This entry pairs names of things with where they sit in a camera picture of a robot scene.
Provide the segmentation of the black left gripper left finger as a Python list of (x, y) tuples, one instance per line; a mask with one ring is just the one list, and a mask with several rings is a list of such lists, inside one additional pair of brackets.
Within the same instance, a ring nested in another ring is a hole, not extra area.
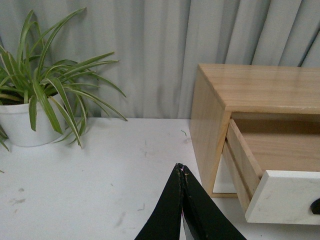
[(177, 163), (137, 240), (178, 240), (182, 218), (182, 164)]

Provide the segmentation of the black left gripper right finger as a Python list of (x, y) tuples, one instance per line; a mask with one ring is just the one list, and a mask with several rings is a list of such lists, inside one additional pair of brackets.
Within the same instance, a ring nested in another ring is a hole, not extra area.
[(187, 240), (244, 240), (186, 165), (180, 166), (182, 219)]

